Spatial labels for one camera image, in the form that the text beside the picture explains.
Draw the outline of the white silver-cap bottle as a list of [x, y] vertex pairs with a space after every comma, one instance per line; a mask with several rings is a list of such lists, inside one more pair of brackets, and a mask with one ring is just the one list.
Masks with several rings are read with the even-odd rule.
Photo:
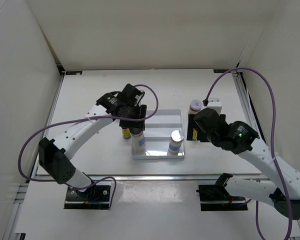
[[131, 128], [131, 148], [134, 155], [143, 155], [146, 151], [146, 139], [144, 136], [144, 131], [139, 128]]
[[181, 130], [174, 130], [170, 135], [168, 151], [172, 154], [177, 154], [184, 141], [184, 135]]

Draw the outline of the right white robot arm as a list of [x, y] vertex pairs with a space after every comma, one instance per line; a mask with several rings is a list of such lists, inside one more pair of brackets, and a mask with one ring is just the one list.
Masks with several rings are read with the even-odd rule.
[[193, 121], [208, 142], [248, 161], [270, 179], [270, 182], [261, 183], [223, 173], [213, 185], [199, 187], [203, 201], [244, 197], [270, 205], [285, 217], [289, 215], [290, 203], [292, 219], [300, 220], [300, 172], [279, 156], [273, 157], [253, 128], [242, 121], [228, 124], [224, 114], [211, 108], [199, 111]]

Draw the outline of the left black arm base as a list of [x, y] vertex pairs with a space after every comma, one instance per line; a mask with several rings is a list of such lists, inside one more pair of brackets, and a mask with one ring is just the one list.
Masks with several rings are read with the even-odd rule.
[[66, 210], [109, 210], [111, 208], [112, 183], [97, 183], [85, 191], [67, 188], [64, 206]]

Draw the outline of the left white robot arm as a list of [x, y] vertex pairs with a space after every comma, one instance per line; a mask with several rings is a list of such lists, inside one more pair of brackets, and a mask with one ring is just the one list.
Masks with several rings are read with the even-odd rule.
[[72, 187], [83, 200], [90, 200], [95, 194], [92, 180], [78, 170], [71, 159], [90, 138], [114, 120], [143, 118], [140, 102], [144, 95], [143, 91], [129, 83], [118, 93], [105, 93], [87, 111], [82, 121], [52, 139], [45, 137], [39, 142], [39, 165], [59, 185]]

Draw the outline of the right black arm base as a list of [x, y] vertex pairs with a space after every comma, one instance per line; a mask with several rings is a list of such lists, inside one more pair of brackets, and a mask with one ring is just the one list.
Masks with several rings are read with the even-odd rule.
[[199, 194], [201, 212], [232, 212], [247, 211], [249, 203], [245, 197], [230, 195], [225, 186], [232, 174], [223, 173], [214, 184], [199, 184], [196, 192]]

